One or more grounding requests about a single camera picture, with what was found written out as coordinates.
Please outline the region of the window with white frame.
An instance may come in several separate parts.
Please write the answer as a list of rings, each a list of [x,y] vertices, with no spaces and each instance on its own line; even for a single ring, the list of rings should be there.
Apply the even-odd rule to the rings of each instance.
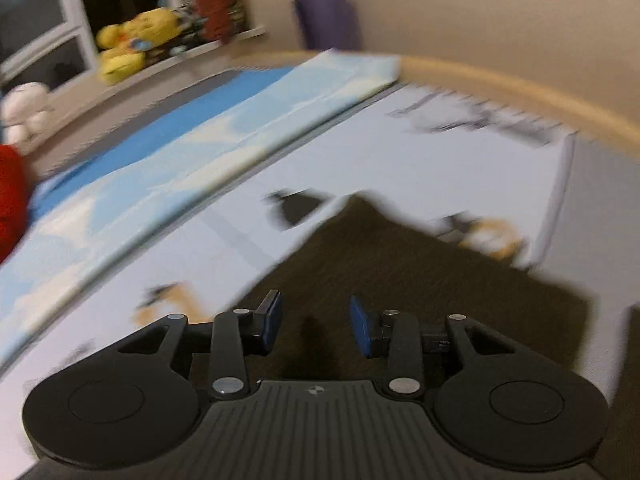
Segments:
[[[40,81],[51,89],[96,69],[82,0],[1,0],[1,91]]]

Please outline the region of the yellow plush toy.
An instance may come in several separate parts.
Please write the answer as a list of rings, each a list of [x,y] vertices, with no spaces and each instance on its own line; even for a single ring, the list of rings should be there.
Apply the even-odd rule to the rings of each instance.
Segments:
[[[178,14],[167,8],[156,8],[124,24],[103,27],[96,35],[100,79],[107,86],[114,86],[140,72],[145,68],[146,52],[174,40],[181,31]]]

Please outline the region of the brown corduroy pants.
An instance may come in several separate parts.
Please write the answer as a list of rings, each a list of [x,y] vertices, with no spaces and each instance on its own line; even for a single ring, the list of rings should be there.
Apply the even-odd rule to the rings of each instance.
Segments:
[[[356,347],[349,301],[397,309],[437,324],[463,313],[565,367],[577,359],[593,304],[578,289],[543,280],[393,221],[370,196],[350,196],[335,216],[241,299],[283,297],[272,352],[247,361],[251,380],[361,379],[379,360]]]

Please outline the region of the purple yoga mat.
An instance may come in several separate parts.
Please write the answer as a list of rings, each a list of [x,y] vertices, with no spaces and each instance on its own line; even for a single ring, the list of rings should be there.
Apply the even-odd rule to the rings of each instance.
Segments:
[[[360,26],[352,0],[294,0],[293,6],[307,50],[362,49]]]

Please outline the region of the wooden bed frame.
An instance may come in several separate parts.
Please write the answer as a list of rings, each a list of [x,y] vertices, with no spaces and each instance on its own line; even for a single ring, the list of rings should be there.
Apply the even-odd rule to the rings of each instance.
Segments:
[[[639,155],[639,125],[606,108],[521,78],[430,56],[401,55],[399,79],[496,101],[566,122],[590,138]]]

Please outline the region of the light blue patterned blanket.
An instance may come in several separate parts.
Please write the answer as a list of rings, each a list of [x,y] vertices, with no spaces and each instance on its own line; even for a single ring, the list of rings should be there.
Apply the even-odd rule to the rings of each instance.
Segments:
[[[295,67],[236,70],[222,86],[55,178],[2,263],[2,362],[172,217],[391,86],[399,73],[395,55],[334,50]]]

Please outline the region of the red knitted blanket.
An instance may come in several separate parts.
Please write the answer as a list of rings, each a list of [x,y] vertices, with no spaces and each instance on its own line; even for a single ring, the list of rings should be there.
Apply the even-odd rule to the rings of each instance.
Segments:
[[[29,185],[22,156],[0,148],[0,262],[11,255],[27,229]]]

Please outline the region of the white plush toy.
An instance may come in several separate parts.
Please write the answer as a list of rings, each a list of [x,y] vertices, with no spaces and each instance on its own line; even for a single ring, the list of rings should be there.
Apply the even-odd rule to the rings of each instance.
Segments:
[[[50,89],[42,82],[26,82],[1,100],[3,143],[21,146],[47,131]]]

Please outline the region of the patterned white bed sheet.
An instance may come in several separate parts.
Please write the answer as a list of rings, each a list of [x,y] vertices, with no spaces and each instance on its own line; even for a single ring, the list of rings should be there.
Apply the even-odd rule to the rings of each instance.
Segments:
[[[2,477],[34,462],[20,411],[40,379],[171,311],[210,318],[352,194],[449,243],[541,263],[577,147],[555,120],[413,84],[286,144],[134,245],[14,356],[1,375]]]

